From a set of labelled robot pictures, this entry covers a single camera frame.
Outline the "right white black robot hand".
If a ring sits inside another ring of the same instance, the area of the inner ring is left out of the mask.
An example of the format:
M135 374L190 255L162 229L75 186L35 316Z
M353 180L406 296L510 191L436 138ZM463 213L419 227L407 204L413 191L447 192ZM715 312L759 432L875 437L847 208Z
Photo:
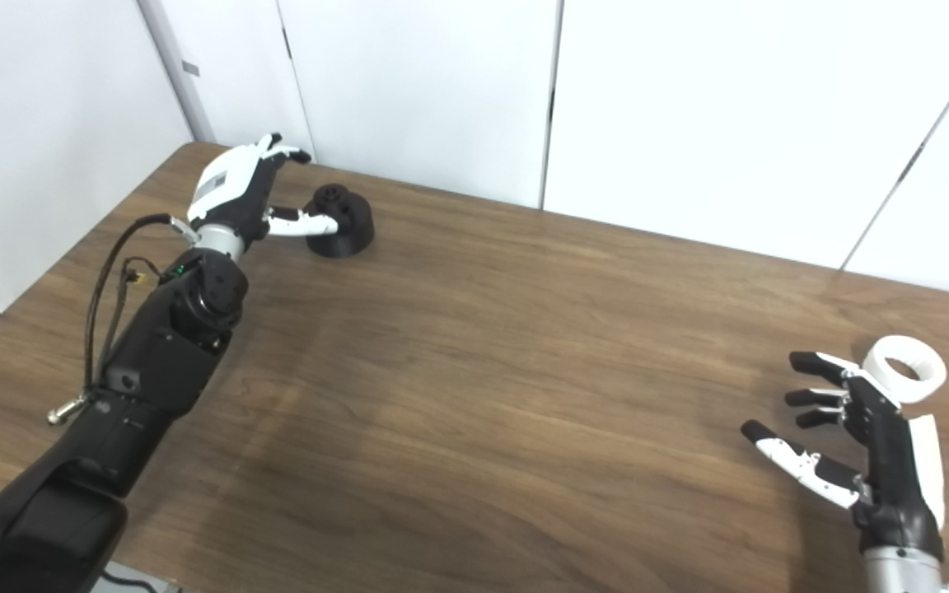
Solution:
M805 429L842 427L865 447L866 468L851 468L811 451L754 419L742 424L741 434L804 488L851 511L860 551L916 549L942 562L942 511L930 506L929 477L919 469L915 421L904 417L899 397L867 369L832 354L791 352L788 363L799 374L820 376L833 386L784 395L791 408L806 408L796 424Z

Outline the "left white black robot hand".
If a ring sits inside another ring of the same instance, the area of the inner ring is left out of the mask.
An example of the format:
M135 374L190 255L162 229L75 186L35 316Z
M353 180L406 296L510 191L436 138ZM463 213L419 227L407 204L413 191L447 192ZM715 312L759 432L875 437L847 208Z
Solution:
M230 147L206 165L187 212L195 248L240 260L267 236L331 236L349 229L339 217L270 205L283 165L312 161L308 152L281 141L282 135L269 133L249 145Z

